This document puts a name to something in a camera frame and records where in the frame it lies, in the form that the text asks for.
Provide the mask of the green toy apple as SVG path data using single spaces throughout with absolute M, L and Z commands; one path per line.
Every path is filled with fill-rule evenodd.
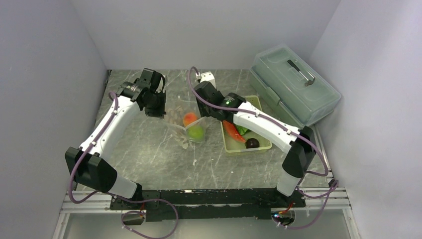
M 193 125 L 187 129 L 189 138 L 194 142 L 200 142 L 204 140 L 205 132 L 201 125 Z

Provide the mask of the dark purple mangosteen toy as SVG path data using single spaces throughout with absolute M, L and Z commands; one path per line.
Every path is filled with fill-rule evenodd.
M 255 138 L 249 138 L 245 142 L 245 147 L 246 147 L 246 149 L 259 148 L 260 142 L 259 142 L 259 140 L 255 139 Z

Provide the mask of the orange peach toy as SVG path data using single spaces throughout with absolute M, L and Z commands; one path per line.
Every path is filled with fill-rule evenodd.
M 183 125 L 184 125 L 184 127 L 187 127 L 188 125 L 194 123 L 198 119 L 199 118 L 197 117 L 197 115 L 194 112 L 186 113 L 183 117 Z

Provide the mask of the green cabbage toy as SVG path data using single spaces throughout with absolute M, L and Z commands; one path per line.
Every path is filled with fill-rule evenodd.
M 250 131 L 249 129 L 247 129 L 243 126 L 240 126 L 240 125 L 235 125 L 235 128 L 240 135 L 245 135 L 246 133 L 248 133 Z

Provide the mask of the red watermelon slice toy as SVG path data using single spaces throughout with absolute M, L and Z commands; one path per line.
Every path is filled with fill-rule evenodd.
M 234 124 L 224 120 L 222 121 L 222 125 L 226 133 L 236 142 L 246 143 L 246 140 L 242 137 L 242 135 L 238 132 Z

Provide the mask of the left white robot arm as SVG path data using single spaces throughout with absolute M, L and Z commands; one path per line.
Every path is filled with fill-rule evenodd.
M 165 82 L 161 73 L 145 68 L 134 82 L 123 82 L 117 91 L 109 93 L 112 105 L 97 128 L 79 147 L 69 147 L 65 153 L 73 182 L 122 196 L 130 209 L 142 205 L 141 185 L 119 175 L 108 161 L 125 129 L 140 112 L 163 118 Z

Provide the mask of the clear dotted zip bag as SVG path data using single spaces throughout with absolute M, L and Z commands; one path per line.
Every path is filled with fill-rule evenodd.
M 194 123 L 184 127 L 183 117 L 186 113 L 194 112 L 199 118 Z M 170 106 L 166 108 L 166 115 L 164 116 L 165 125 L 169 128 L 171 136 L 176 141 L 176 143 L 182 147 L 182 149 L 188 149 L 195 144 L 203 143 L 206 140 L 206 119 L 200 116 L 198 106 L 195 102 L 192 101 L 182 101 L 177 100 Z M 194 142 L 192 141 L 188 134 L 187 129 L 193 125 L 201 125 L 204 128 L 205 137 L 203 141 Z

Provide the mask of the pale green plastic basket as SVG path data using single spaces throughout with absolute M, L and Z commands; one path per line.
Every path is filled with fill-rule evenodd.
M 233 139 L 225 130 L 223 123 L 221 125 L 221 132 L 222 132 L 222 140 L 224 145 L 224 150 L 229 155 L 242 155 L 242 154 L 252 154 L 252 153 L 261 153 L 265 152 L 268 149 L 271 149 L 273 144 L 270 140 L 265 139 L 261 135 L 253 132 L 248 131 L 242 137 L 245 140 L 248 140 L 250 138 L 254 138 L 259 142 L 259 147 L 256 148 L 246 148 L 245 143 L 241 143 Z

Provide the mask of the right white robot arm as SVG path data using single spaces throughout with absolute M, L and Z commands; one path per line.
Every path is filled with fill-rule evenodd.
M 208 81 L 195 86 L 194 93 L 201 106 L 201 114 L 245 127 L 271 141 L 286 154 L 274 200 L 281 207 L 289 205 L 293 201 L 294 190 L 316 155 L 312 141 L 314 131 L 307 126 L 300 129 L 283 123 L 236 93 L 223 96 Z

